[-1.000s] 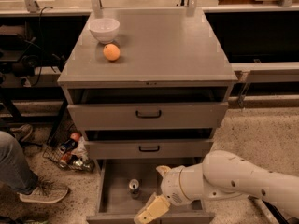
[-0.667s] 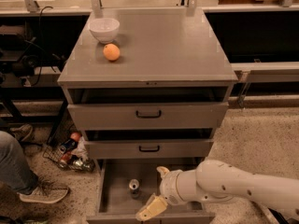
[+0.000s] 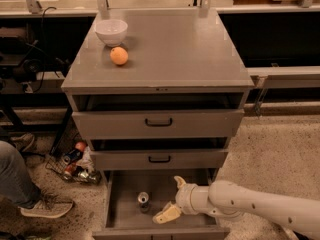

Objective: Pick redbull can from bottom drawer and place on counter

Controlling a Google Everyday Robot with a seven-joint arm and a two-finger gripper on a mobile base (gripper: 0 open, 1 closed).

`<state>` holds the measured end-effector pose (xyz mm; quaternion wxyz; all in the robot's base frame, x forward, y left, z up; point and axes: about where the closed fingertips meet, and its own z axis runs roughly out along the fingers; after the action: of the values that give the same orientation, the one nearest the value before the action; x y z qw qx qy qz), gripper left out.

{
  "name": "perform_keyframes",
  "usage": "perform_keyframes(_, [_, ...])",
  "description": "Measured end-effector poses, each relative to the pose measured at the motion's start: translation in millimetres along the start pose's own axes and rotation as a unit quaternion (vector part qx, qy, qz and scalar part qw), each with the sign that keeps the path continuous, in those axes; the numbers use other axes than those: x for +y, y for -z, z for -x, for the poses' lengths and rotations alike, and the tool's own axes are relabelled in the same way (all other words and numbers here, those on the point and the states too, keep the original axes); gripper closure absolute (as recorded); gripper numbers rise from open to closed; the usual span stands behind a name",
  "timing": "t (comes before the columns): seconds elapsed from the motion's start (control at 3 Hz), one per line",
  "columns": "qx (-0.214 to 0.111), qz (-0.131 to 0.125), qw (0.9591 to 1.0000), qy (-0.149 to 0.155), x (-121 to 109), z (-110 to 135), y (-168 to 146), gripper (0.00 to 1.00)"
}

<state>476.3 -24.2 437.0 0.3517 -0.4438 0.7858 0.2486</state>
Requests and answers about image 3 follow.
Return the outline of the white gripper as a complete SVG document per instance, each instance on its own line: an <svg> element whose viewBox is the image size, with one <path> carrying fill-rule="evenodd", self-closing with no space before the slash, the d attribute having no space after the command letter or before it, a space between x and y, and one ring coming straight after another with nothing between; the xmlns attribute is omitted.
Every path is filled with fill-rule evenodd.
<svg viewBox="0 0 320 240"><path fill-rule="evenodd" d="M168 202L164 208L153 216L156 224L165 224L178 219L181 212L185 215L207 214L210 211L208 186L189 184L181 176L175 176L178 192L176 204Z"/></svg>

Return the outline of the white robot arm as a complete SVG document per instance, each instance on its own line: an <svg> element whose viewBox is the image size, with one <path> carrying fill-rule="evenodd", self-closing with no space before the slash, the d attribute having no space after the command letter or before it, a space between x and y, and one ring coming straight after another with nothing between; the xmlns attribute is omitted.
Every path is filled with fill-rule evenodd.
<svg viewBox="0 0 320 240"><path fill-rule="evenodd" d="M259 192L230 181L214 181L208 186L187 183L175 176L175 202L153 217L156 224L178 219L182 214L237 219L243 213L265 218L313 240L320 239L320 202L316 200Z"/></svg>

